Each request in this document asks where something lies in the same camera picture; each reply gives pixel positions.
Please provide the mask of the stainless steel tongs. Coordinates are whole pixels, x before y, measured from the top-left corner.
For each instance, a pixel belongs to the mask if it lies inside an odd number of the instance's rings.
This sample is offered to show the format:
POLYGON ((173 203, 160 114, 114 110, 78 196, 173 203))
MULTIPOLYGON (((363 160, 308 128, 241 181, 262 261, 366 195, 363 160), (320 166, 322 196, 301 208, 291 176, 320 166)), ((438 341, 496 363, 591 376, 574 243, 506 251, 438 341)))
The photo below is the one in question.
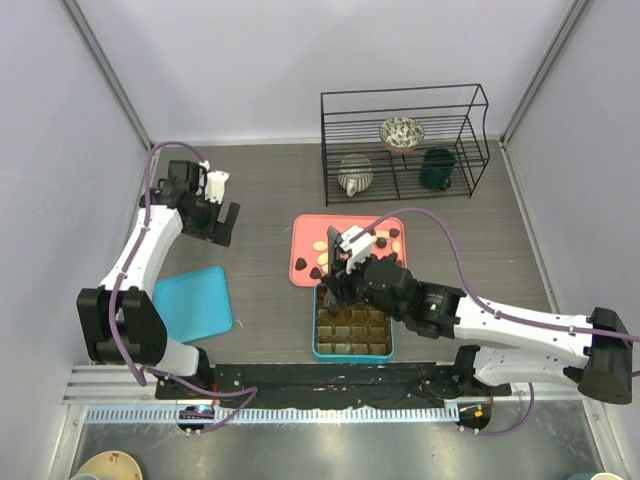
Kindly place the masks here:
POLYGON ((342 306, 342 285, 346 276, 346 261, 341 256, 341 233, 333 226, 327 229, 328 239, 328 273, 322 277, 326 288, 324 306, 336 316, 342 306))

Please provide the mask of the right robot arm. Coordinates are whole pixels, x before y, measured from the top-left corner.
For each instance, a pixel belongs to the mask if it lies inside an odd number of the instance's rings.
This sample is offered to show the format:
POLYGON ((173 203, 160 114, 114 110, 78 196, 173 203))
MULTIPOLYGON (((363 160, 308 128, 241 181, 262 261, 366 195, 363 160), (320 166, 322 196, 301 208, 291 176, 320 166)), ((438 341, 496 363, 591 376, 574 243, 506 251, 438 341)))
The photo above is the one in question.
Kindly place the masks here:
POLYGON ((507 383, 572 384, 609 404, 632 400, 632 336, 619 315, 555 315, 488 301, 415 279, 389 258, 353 268, 337 261, 323 276, 331 309, 366 303, 429 339, 458 339, 451 380, 465 395, 507 383))

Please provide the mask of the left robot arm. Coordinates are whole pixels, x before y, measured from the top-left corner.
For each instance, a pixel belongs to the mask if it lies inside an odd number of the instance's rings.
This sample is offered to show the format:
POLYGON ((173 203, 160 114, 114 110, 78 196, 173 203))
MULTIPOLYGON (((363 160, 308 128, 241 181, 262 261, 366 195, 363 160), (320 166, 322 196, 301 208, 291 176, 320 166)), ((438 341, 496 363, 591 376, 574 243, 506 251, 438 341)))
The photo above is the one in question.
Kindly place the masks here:
POLYGON ((228 173, 206 161, 173 160, 167 175, 147 180, 134 231, 111 271, 94 288, 80 291, 76 307, 89 358, 100 365, 127 365, 178 377, 190 398, 213 385, 207 354, 169 336, 153 303, 156 280, 171 245, 181 235, 227 247, 240 211, 223 206, 228 173))

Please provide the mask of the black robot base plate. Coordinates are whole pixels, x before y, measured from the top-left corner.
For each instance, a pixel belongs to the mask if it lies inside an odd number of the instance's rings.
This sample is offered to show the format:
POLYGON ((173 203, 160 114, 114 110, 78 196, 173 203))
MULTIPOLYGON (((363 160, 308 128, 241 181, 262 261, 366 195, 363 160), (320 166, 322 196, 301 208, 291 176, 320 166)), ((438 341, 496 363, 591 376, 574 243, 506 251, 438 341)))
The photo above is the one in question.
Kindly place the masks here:
POLYGON ((343 410, 369 406, 378 409, 441 407, 446 400, 508 397, 508 384, 487 387, 454 373, 451 365, 434 362, 366 364, 217 364, 204 380, 187 382, 235 398, 215 399, 236 408, 255 387, 249 403, 255 409, 343 410))

